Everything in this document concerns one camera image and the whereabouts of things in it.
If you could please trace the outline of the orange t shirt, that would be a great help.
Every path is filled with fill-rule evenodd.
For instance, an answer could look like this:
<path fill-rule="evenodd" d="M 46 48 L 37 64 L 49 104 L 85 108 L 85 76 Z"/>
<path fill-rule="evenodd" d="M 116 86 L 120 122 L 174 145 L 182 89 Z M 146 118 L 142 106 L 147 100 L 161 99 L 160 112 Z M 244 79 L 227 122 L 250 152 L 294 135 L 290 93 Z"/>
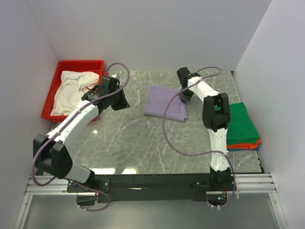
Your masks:
<path fill-rule="evenodd" d="M 227 149 L 234 151 L 234 150 L 256 150 L 262 141 L 260 139 L 257 139 L 255 143 L 238 143 L 238 144 L 232 144 L 227 145 Z"/>

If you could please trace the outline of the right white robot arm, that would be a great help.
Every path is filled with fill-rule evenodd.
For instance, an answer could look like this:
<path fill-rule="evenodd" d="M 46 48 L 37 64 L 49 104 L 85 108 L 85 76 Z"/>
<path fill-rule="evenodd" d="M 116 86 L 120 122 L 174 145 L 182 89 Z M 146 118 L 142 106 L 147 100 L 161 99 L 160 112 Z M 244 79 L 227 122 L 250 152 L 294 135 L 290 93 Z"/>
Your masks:
<path fill-rule="evenodd" d="M 177 71 L 183 92 L 179 95 L 182 102 L 190 101 L 196 95 L 203 103 L 202 120 L 210 137 L 211 163 L 209 186 L 220 190 L 231 179 L 231 169 L 227 156 L 227 131 L 231 121 L 229 98 L 201 79 L 199 73 L 191 73 L 187 67 Z"/>

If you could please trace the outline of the green t shirt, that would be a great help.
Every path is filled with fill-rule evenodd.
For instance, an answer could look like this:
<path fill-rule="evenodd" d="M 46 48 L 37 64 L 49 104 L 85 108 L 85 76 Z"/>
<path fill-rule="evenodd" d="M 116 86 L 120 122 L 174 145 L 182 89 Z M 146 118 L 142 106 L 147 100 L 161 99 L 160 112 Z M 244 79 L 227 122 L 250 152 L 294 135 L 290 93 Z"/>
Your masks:
<path fill-rule="evenodd" d="M 260 136 L 252 123 L 244 103 L 230 105 L 231 121 L 227 131 L 227 145 L 255 143 Z"/>

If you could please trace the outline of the lavender t shirt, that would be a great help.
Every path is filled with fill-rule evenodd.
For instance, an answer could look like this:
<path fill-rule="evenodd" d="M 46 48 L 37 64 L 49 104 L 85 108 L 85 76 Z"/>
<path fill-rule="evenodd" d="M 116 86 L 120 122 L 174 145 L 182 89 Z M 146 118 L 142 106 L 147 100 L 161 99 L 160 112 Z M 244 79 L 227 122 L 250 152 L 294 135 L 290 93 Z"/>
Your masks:
<path fill-rule="evenodd" d="M 163 118 L 167 105 L 178 92 L 178 89 L 164 88 L 157 85 L 149 86 L 144 115 Z M 184 122 L 187 119 L 185 105 L 178 96 L 171 102 L 165 118 L 180 122 Z"/>

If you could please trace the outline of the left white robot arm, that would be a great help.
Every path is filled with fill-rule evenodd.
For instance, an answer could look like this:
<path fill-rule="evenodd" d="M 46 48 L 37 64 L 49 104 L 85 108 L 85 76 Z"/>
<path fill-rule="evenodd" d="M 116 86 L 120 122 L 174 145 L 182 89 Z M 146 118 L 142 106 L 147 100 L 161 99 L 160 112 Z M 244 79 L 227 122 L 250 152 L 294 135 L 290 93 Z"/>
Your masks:
<path fill-rule="evenodd" d="M 85 192 L 96 189 L 95 173 L 75 163 L 68 149 L 79 132 L 108 107 L 114 111 L 130 107 L 116 74 L 102 76 L 101 83 L 81 97 L 76 108 L 59 126 L 47 135 L 38 134 L 34 138 L 32 168 L 54 178 L 78 182 Z"/>

